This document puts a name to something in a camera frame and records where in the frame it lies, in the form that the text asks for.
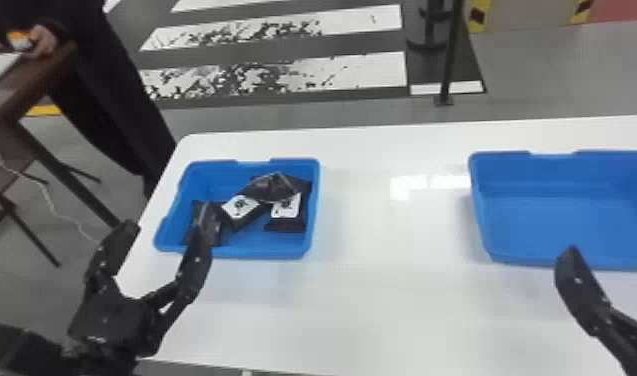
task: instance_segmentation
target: floor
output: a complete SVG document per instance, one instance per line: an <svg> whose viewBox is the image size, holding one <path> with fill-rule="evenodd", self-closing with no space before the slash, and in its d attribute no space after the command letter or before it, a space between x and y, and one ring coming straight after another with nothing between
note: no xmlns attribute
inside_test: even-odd
<svg viewBox="0 0 637 376"><path fill-rule="evenodd" d="M479 34L472 41L488 94L458 96L453 107L437 109L431 97L416 97L171 110L165 116L180 139L194 132L637 114L637 22ZM140 181L98 154L62 118L30 119L26 125L62 160L102 177L105 184L92 189L116 213L132 219L140 216L145 205ZM41 166L34 165L31 172L53 180ZM84 221L96 237L106 233L105 226L63 187L55 183L50 190L59 211ZM18 182L9 196L65 266L53 269L16 226L4 223L0 322L63 341L64 322L78 305L93 245L70 224L49 215L35 186ZM138 373L241 374L150 362L143 363Z"/></svg>
<svg viewBox="0 0 637 376"><path fill-rule="evenodd" d="M108 18L161 108L282 104L437 93L446 49L406 43L425 41L425 2L122 1ZM457 40L454 89L482 93L465 27Z"/></svg>

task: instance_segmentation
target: person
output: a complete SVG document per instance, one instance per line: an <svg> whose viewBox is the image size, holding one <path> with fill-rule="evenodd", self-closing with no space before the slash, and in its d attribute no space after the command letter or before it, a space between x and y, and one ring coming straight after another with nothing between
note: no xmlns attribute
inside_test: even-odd
<svg viewBox="0 0 637 376"><path fill-rule="evenodd" d="M138 70L103 12L103 0L0 0L0 42L28 31L40 59L76 42L75 71L49 97L97 149L154 190L176 142L145 91Z"/></svg>

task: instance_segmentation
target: white table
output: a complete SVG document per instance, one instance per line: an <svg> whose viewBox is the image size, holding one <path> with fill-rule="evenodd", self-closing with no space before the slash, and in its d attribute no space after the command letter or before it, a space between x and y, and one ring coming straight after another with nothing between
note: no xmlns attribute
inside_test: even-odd
<svg viewBox="0 0 637 376"><path fill-rule="evenodd" d="M216 260L156 360L318 375L619 375L570 317L550 269L493 263L466 162L479 150L637 149L637 116L184 138L118 281L140 296L181 256L152 238L183 170L205 159L315 157L312 249L301 261ZM637 273L598 273L637 318Z"/></svg>

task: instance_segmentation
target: black pole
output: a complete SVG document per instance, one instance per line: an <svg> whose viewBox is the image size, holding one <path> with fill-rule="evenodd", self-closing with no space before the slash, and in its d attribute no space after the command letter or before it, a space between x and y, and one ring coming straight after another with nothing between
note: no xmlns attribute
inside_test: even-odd
<svg viewBox="0 0 637 376"><path fill-rule="evenodd" d="M436 106L452 106L453 99L449 95L451 79L453 77L453 64L456 61L456 43L458 42L458 31L463 22L463 6L465 0L453 0L453 14L451 17L451 29L449 30L449 45L446 48L446 60L444 61L444 77L442 78L442 89L438 97L435 97Z"/></svg>

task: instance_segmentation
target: empty blue bin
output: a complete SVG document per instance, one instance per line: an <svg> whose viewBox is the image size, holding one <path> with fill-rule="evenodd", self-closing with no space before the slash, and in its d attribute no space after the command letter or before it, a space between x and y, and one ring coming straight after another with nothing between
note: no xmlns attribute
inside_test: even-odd
<svg viewBox="0 0 637 376"><path fill-rule="evenodd" d="M494 261L552 266L576 245L597 269L637 269L637 151L470 156L481 238Z"/></svg>
<svg viewBox="0 0 637 376"><path fill-rule="evenodd" d="M312 182L306 203L306 232L286 234L264 231L269 213L237 233L225 231L222 246L213 257L238 259L300 259L311 248L320 186L320 164L315 159L271 159L268 162L202 161L190 164L178 184L178 193L155 234L155 247L166 252L185 252L180 243L188 229L192 201L225 202L256 176L283 172Z"/></svg>

